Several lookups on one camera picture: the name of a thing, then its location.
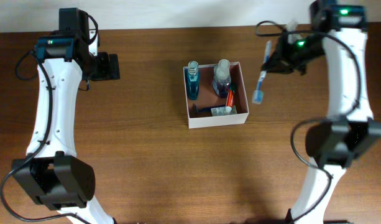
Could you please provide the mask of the green soap box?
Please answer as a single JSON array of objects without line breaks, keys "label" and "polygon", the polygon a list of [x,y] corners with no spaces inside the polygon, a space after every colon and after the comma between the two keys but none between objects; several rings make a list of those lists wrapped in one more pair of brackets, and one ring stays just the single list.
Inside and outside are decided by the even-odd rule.
[{"label": "green soap box", "polygon": [[231,111],[230,111],[230,112],[227,112],[225,106],[220,106],[220,107],[211,108],[211,114],[212,114],[212,116],[227,116],[227,115],[234,115],[234,114],[237,114],[237,110],[236,110],[236,107],[233,106],[233,107],[231,108]]}]

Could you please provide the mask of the green toothpaste tube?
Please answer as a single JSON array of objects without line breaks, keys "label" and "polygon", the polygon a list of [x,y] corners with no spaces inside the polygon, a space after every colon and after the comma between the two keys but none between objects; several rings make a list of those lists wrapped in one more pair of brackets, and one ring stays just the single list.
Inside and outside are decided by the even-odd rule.
[{"label": "green toothpaste tube", "polygon": [[234,106],[234,95],[236,92],[236,85],[231,84],[227,89],[227,99],[225,105],[225,114],[230,114]]}]

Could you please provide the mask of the blue white toothbrush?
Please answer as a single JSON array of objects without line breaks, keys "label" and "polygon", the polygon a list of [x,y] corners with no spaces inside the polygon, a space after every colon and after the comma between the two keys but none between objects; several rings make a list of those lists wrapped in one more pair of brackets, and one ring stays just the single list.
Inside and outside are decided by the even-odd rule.
[{"label": "blue white toothbrush", "polygon": [[[272,42],[269,40],[265,46],[265,54],[264,54],[263,63],[267,62],[267,60],[269,59],[271,48],[272,48]],[[262,82],[263,82],[265,77],[266,77],[266,71],[262,70],[260,72],[259,79],[257,82],[257,86],[256,86],[256,89],[255,89],[253,97],[252,97],[252,102],[254,104],[260,105],[262,103],[264,93],[261,90],[261,87],[262,87]]]}]

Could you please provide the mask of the blue Listerine mouthwash bottle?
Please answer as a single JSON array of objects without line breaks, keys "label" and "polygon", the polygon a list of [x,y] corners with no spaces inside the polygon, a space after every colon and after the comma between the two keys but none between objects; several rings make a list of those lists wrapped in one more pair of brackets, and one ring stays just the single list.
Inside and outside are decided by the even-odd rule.
[{"label": "blue Listerine mouthwash bottle", "polygon": [[196,100],[199,93],[200,71],[196,61],[190,61],[186,71],[186,92],[190,100]]}]

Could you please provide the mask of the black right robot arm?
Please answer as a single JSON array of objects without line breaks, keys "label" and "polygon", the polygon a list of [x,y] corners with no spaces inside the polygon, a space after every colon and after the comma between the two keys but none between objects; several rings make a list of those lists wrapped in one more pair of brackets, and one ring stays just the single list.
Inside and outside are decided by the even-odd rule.
[{"label": "black right robot arm", "polygon": [[303,120],[308,171],[301,193],[287,211],[285,223],[322,223],[334,189],[352,162],[379,139],[367,94],[365,8],[317,0],[310,4],[311,28],[280,26],[275,48],[267,48],[261,73],[306,73],[306,66],[325,57],[329,106],[326,116]]}]

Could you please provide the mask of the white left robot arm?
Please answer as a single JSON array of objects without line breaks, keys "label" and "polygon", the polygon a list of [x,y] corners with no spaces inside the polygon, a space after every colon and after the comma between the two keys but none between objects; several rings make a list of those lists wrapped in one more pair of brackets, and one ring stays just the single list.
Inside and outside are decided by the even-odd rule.
[{"label": "white left robot arm", "polygon": [[30,55],[37,63],[39,96],[25,158],[10,176],[37,205],[73,223],[114,223],[95,196],[93,168],[77,157],[76,96],[81,82],[117,80],[118,57],[99,52],[98,24],[77,8],[59,10],[58,29],[38,39]]}]

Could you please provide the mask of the purple pump soap bottle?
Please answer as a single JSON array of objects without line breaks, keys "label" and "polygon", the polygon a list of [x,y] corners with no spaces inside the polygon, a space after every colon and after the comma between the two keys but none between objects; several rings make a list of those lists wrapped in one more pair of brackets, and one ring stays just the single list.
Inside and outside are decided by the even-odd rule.
[{"label": "purple pump soap bottle", "polygon": [[217,96],[226,98],[231,84],[230,62],[227,59],[221,59],[214,67],[214,76],[212,87]]}]

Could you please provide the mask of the pink open box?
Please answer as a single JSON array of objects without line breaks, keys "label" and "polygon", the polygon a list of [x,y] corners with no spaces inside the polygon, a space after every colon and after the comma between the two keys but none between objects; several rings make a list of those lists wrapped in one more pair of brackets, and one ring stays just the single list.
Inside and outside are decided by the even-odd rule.
[{"label": "pink open box", "polygon": [[202,110],[204,108],[211,109],[215,107],[222,107],[226,103],[226,99],[220,98],[213,90],[212,82],[214,67],[215,64],[199,66],[200,82],[198,97],[196,100],[185,98],[188,127],[190,129],[243,124],[249,115],[247,94],[244,86],[241,65],[239,62],[232,62],[230,66],[231,80],[232,83],[236,85],[236,91],[234,93],[234,106],[237,113],[213,116],[210,110],[204,113],[196,113],[194,111],[194,106],[196,106],[199,110]]}]

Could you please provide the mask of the blue disposable razor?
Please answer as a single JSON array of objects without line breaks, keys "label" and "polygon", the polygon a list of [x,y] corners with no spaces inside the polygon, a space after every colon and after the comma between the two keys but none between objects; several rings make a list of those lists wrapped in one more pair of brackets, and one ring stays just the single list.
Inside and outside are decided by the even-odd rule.
[{"label": "blue disposable razor", "polygon": [[196,104],[193,104],[190,110],[191,118],[202,118],[212,116],[211,107],[200,108]]}]

